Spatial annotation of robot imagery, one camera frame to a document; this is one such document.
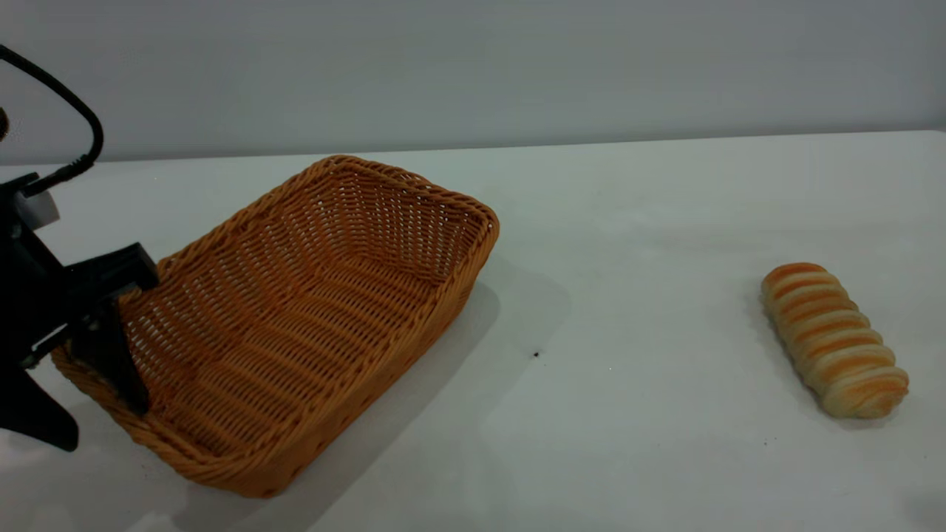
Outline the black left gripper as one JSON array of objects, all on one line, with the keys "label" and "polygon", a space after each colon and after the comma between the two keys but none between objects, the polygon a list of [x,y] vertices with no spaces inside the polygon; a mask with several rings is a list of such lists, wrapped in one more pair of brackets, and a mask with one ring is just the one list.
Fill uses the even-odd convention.
[{"label": "black left gripper", "polygon": [[149,410],[149,392],[132,360],[118,297],[150,290],[159,273],[135,243],[64,264],[37,230],[57,221],[47,192],[30,196],[38,175],[2,185],[1,427],[62,451],[78,447],[74,418],[28,375],[54,348],[101,378],[133,415]]}]

